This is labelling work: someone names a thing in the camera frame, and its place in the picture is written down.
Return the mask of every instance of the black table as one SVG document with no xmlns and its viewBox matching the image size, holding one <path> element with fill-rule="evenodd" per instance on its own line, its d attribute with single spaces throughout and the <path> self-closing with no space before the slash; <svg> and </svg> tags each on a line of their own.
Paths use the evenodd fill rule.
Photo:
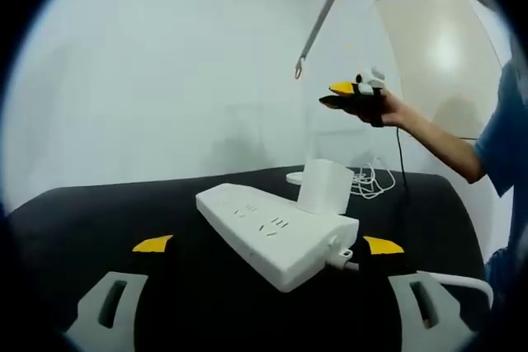
<svg viewBox="0 0 528 352">
<path fill-rule="evenodd" d="M 59 188 L 14 211 L 9 220 L 22 259 L 59 328 L 76 317 L 78 300 L 110 270 L 131 272 L 131 250 L 151 237 L 173 234 L 174 268 L 180 294 L 174 315 L 221 318 L 228 312 L 283 317 L 287 312 L 350 311 L 357 278 L 350 271 L 325 269 L 291 293 L 276 291 L 223 241 L 196 209 L 195 195 L 220 183 L 250 185 L 295 200 L 299 187 L 283 167 L 177 181 Z M 346 215 L 360 220 L 360 236 L 389 239 L 425 271 L 483 279 L 483 261 L 473 225 L 450 183 L 441 176 L 401 174 L 380 197 L 352 196 Z M 379 172 L 382 185 L 389 183 Z M 488 311 L 478 292 L 449 288 L 472 328 Z"/>
</svg>

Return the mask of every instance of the power outlet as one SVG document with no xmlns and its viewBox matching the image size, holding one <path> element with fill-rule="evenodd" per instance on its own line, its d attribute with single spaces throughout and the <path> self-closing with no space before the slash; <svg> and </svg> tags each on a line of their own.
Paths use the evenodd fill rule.
<svg viewBox="0 0 528 352">
<path fill-rule="evenodd" d="M 245 185 L 218 185 L 196 196 L 196 207 L 222 238 L 282 292 L 315 274 L 356 241 L 359 222 L 311 214 Z"/>
</svg>

